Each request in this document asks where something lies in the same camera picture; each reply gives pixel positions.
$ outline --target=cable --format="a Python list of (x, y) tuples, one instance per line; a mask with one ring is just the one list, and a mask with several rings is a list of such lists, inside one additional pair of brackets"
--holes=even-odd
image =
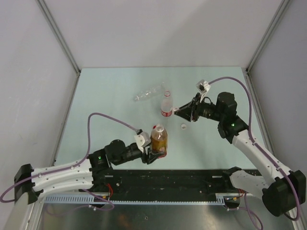
[(239, 189), (239, 191), (240, 191), (240, 198), (241, 198), (242, 196), (244, 196), (244, 191), (242, 189)]
[(109, 195), (109, 199), (110, 199), (111, 196), (113, 195), (113, 189), (110, 184), (106, 184), (106, 185), (109, 187), (109, 190), (111, 191), (111, 194)]
[(99, 200), (102, 200), (102, 201), (104, 201), (104, 202), (107, 202), (108, 204), (110, 204), (110, 205), (112, 206), (112, 207), (109, 208), (109, 209), (104, 209), (104, 208), (95, 207), (96, 209), (101, 210), (101, 211), (110, 211), (110, 210), (114, 209), (114, 204), (113, 204), (111, 201), (106, 200), (106, 199), (103, 199), (102, 197), (97, 196), (97, 195), (95, 195), (94, 193), (92, 193), (92, 192), (90, 192), (90, 191), (88, 191), (88, 190), (86, 190), (86, 189), (82, 189), (82, 190), (85, 191), (85, 192), (87, 192), (88, 194), (92, 195), (93, 197), (99, 199)]
[(209, 85), (217, 82), (217, 81), (220, 81), (220, 80), (224, 80), (224, 79), (230, 79), (230, 80), (234, 80), (236, 82), (238, 82), (245, 90), (246, 94), (247, 94), (247, 97), (248, 97), (248, 103), (249, 103), (249, 118), (248, 118), (248, 136), (250, 138), (250, 140), (252, 141), (252, 143), (259, 149), (259, 151), (261, 153), (263, 153), (263, 155), (276, 167), (276, 169), (278, 171), (280, 171), (280, 173), (283, 175), (283, 177), (286, 179), (286, 181), (289, 183), (290, 187), (291, 187), (291, 190), (292, 190), (292, 193), (294, 195), (294, 198), (295, 198), (295, 204), (296, 204), (296, 209), (297, 209), (297, 213), (296, 213), (296, 217), (295, 218), (292, 218), (290, 216), (288, 216), (287, 214), (286, 217), (288, 217), (290, 220), (292, 221), (298, 221), (300, 216), (301, 216), (301, 213), (300, 213), (300, 208), (299, 208), (299, 200), (298, 200), (298, 196), (297, 196), (297, 193), (296, 193), (296, 190), (291, 182), (291, 180), (289, 179), (289, 177), (287, 176), (287, 174), (280, 168), (280, 166), (278, 165), (278, 163), (275, 162), (275, 160), (258, 144), (256, 143), (255, 139), (253, 138), (253, 135), (251, 133), (251, 98), (250, 98), (250, 95), (249, 95), (249, 92), (246, 88), (246, 86), (241, 82), (239, 81), (238, 79), (236, 78), (233, 78), (233, 77), (221, 77), (221, 78), (217, 78), (211, 82), (209, 82)]
[[(225, 208), (227, 208), (227, 211), (237, 211), (237, 210), (245, 210), (245, 211), (247, 211), (248, 210), (246, 207), (238, 207), (238, 208), (228, 208), (228, 207), (225, 207)], [(258, 228), (257, 223), (255, 223), (256, 225), (254, 225), (254, 226), (258, 230), (263, 230), (263, 223), (261, 222), (260, 218), (256, 215), (256, 213), (254, 213), (253, 211), (249, 211), (249, 213), (250, 213), (250, 218), (251, 218), (251, 215), (253, 215), (259, 221), (259, 223), (261, 225), (261, 229)]]
[(66, 167), (66, 168), (56, 169), (56, 170), (52, 170), (52, 171), (49, 171), (49, 172), (42, 172), (42, 173), (39, 173), (39, 174), (37, 174), (37, 175), (30, 176), (30, 177), (28, 177), (28, 178), (25, 178), (25, 179), (23, 179), (23, 180), (21, 180), (21, 181), (15, 183), (15, 184), (13, 184), (11, 187), (9, 187), (7, 190), (5, 190), (5, 191), (1, 194), (1, 196), (0, 196), (0, 202), (1, 202), (1, 203), (10, 203), (10, 202), (14, 202), (15, 199), (13, 199), (13, 200), (4, 200), (3, 198), (4, 198), (4, 196), (5, 196), (9, 191), (11, 191), (14, 187), (16, 187), (16, 186), (18, 186), (18, 185), (20, 185), (20, 184), (22, 184), (22, 183), (24, 183), (24, 182), (26, 182), (26, 181), (32, 180), (32, 179), (37, 178), (37, 177), (39, 177), (39, 176), (48, 175), (48, 174), (51, 174), (51, 173), (58, 173), (58, 172), (61, 172), (61, 171), (64, 171), (64, 170), (70, 170), (71, 167), (74, 167), (74, 168), (75, 168), (75, 167), (79, 166), (80, 164), (82, 164), (82, 163), (87, 159), (88, 155), (90, 154), (90, 149), (91, 149), (90, 123), (91, 123), (91, 117), (94, 116), (94, 115), (99, 115), (99, 116), (106, 117), (106, 118), (108, 118), (108, 119), (111, 119), (111, 120), (113, 120), (113, 121), (116, 121), (116, 122), (118, 122), (118, 123), (121, 123), (122, 125), (125, 125), (126, 127), (132, 129), (132, 130), (135, 131), (135, 132), (138, 131), (138, 129), (136, 129), (136, 128), (130, 126), (130, 125), (128, 125), (127, 123), (125, 123), (125, 122), (123, 122), (123, 121), (120, 121), (120, 120), (118, 120), (118, 119), (116, 119), (116, 118), (113, 118), (113, 117), (111, 117), (111, 116), (108, 116), (108, 115), (105, 115), (105, 114), (102, 114), (102, 113), (92, 113), (92, 114), (90, 114), (90, 115), (88, 116), (88, 119), (87, 119), (87, 139), (88, 139), (88, 147), (87, 147), (86, 155), (85, 155), (84, 158), (81, 159), (81, 161), (79, 161), (78, 163), (76, 163), (76, 164), (74, 164), (74, 165), (72, 165), (72, 166)]
[(254, 214), (254, 216), (258, 219), (258, 221), (261, 225), (261, 229), (258, 228), (257, 223), (255, 222), (255, 220), (251, 216), (252, 211), (248, 207), (247, 193), (244, 194), (244, 202), (245, 202), (246, 211), (248, 212), (249, 218), (250, 218), (251, 222), (253, 223), (253, 225), (255, 226), (255, 228), (257, 228), (258, 230), (263, 230), (263, 224), (262, 224), (261, 220), (256, 216), (256, 214)]

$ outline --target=white wall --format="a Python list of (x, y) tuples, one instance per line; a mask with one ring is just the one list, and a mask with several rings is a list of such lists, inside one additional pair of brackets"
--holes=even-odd
[(246, 67), (282, 0), (46, 0), (81, 68)]
[[(0, 193), (21, 165), (50, 164), (75, 80), (36, 2), (1, 1)], [(0, 229), (12, 207), (0, 203)]]
[(251, 76), (277, 157), (307, 175), (306, 0), (292, 2)]

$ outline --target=pink bottle label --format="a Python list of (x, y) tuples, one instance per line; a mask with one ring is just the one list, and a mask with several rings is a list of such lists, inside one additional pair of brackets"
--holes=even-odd
[(172, 113), (173, 113), (173, 110), (171, 110), (171, 111), (169, 111), (169, 112), (163, 112), (163, 111), (161, 110), (162, 116), (168, 117), (168, 116), (171, 116)]

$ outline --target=light blue table surface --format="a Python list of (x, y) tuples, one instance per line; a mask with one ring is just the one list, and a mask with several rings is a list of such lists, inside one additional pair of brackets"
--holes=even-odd
[[(141, 90), (165, 82), (172, 92), (174, 106), (180, 107), (198, 92), (195, 87), (201, 79), (211, 81), (219, 77), (235, 77), (245, 83), (240, 67), (175, 67), (175, 68), (112, 68), (83, 69), (72, 102), (65, 131), (60, 143), (56, 165), (81, 159), (87, 150), (87, 118), (100, 112), (113, 116), (150, 134), (153, 125), (161, 123), (168, 132), (167, 156), (151, 165), (140, 159), (114, 166), (115, 169), (228, 169), (238, 166), (254, 169), (248, 158), (221, 139), (218, 123), (200, 117), (189, 123), (172, 115), (160, 114), (162, 96), (134, 102)], [(248, 122), (248, 100), (243, 88), (232, 80), (222, 80), (211, 86), (207, 96), (216, 103), (220, 92), (235, 94), (237, 114)], [(262, 141), (258, 122), (252, 112), (252, 131)], [(121, 139), (126, 145), (135, 142), (135, 133), (129, 128), (94, 116), (91, 120), (91, 153), (104, 148), (112, 140)]]

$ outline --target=bottle cap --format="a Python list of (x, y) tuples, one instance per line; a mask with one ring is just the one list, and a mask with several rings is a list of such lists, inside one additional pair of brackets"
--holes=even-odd
[(187, 128), (187, 125), (186, 124), (181, 124), (181, 129), (182, 130), (185, 130)]

